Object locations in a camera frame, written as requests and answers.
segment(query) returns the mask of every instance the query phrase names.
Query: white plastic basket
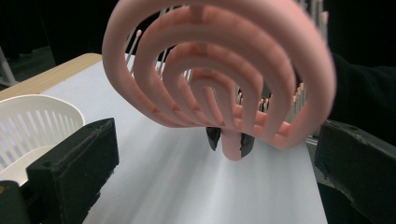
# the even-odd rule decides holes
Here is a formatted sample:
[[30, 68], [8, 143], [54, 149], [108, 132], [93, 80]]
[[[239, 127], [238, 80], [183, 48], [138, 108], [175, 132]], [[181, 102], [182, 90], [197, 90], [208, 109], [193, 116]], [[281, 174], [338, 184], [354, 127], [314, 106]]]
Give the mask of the white plastic basket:
[[0, 180], [26, 182], [25, 168], [85, 125], [73, 105], [45, 95], [0, 101]]

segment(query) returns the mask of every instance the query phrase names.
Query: pink spiral object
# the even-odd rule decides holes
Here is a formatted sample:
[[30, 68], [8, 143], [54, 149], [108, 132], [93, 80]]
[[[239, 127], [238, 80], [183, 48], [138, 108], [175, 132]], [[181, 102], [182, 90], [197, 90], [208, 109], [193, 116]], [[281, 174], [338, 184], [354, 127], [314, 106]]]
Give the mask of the pink spiral object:
[[[129, 32], [162, 8], [182, 4], [189, 6], [143, 33], [131, 76], [124, 56]], [[154, 61], [172, 46], [161, 80]], [[291, 124], [284, 122], [295, 92], [290, 62], [308, 95]], [[114, 89], [148, 118], [167, 127], [220, 127], [232, 160], [240, 159], [231, 144], [239, 133], [277, 148], [301, 143], [327, 118], [335, 95], [326, 44], [291, 0], [120, 0], [107, 25], [103, 64]], [[188, 69], [189, 83], [182, 76]], [[257, 109], [264, 82], [273, 94], [267, 113]], [[235, 84], [243, 105], [235, 104]]]

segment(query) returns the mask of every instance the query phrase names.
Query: white table surface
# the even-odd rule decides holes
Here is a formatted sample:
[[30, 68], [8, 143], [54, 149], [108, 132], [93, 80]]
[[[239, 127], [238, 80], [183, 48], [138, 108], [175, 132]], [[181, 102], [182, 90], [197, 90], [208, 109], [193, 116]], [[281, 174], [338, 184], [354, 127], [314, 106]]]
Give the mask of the white table surface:
[[86, 224], [327, 223], [305, 143], [282, 151], [256, 140], [242, 161], [228, 161], [205, 128], [170, 129], [136, 111], [102, 62], [42, 94], [75, 105], [87, 123], [116, 121], [120, 165]]

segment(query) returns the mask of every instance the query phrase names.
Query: basket slot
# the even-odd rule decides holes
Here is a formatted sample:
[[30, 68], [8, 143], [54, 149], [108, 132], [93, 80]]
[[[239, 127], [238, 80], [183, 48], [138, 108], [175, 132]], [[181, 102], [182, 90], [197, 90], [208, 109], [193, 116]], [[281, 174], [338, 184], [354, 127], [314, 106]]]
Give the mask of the basket slot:
[[63, 121], [64, 121], [64, 127], [66, 129], [66, 133], [67, 134], [71, 133], [72, 131], [70, 129], [70, 124], [69, 124], [69, 120], [68, 120], [67, 116], [64, 116]]
[[32, 125], [33, 119], [30, 111], [21, 114], [21, 123], [24, 126], [24, 130], [26, 131], [27, 138], [26, 142], [29, 142], [29, 151], [32, 149], [39, 147], [40, 144], [37, 139], [37, 133]]
[[42, 121], [44, 124], [44, 128], [49, 137], [49, 143], [53, 145], [55, 142], [58, 142], [58, 136], [55, 135], [56, 131], [54, 130], [54, 122], [50, 118], [50, 112], [48, 110], [44, 110], [41, 113]]
[[57, 120], [55, 111], [49, 111], [49, 120], [53, 125], [54, 129], [54, 135], [56, 135], [56, 142], [61, 142], [62, 141], [62, 136], [61, 136], [61, 130], [59, 127], [59, 122]]
[[25, 154], [34, 148], [31, 141], [29, 141], [29, 131], [27, 130], [26, 125], [23, 125], [24, 121], [21, 114], [18, 114], [13, 121], [17, 127], [16, 131], [21, 135], [21, 143], [23, 144], [21, 149], [23, 149], [23, 154]]
[[76, 120], [73, 120], [73, 127], [75, 129], [75, 132], [78, 130], [78, 122]]
[[62, 114], [58, 113], [57, 122], [59, 125], [59, 134], [62, 136], [62, 139], [65, 139], [67, 136], [66, 128], [64, 127], [64, 119], [62, 118]]
[[76, 128], [77, 127], [77, 123], [71, 118], [70, 118], [70, 123], [71, 123], [71, 126], [72, 126], [71, 128], [72, 128], [72, 133], [73, 133], [73, 132], [75, 132], [77, 130], [77, 128]]
[[8, 131], [6, 132], [7, 135], [2, 134], [1, 137], [7, 145], [6, 154], [8, 154], [8, 157], [12, 156], [12, 158], [10, 159], [12, 161], [15, 161], [21, 156], [18, 155], [17, 151], [15, 150], [16, 147], [21, 147], [21, 141], [18, 140], [18, 137], [14, 132], [14, 127], [10, 123], [10, 120], [11, 119], [5, 119], [3, 121], [3, 124], [5, 125], [6, 130]]
[[49, 139], [47, 136], [47, 132], [45, 132], [45, 129], [42, 126], [43, 124], [42, 124], [42, 118], [41, 118], [40, 111], [36, 110], [33, 113], [31, 113], [31, 115], [32, 115], [32, 119], [33, 119], [32, 123], [38, 130], [38, 133], [40, 133], [40, 135], [37, 135], [37, 139], [44, 142], [44, 144], [41, 144], [42, 146], [49, 145]]
[[[7, 143], [3, 141], [3, 139], [6, 139], [6, 137], [3, 135], [3, 132], [0, 132], [0, 147], [1, 148], [9, 148]], [[0, 150], [0, 171], [4, 170], [6, 167], [8, 167], [13, 160], [8, 156], [5, 150]]]

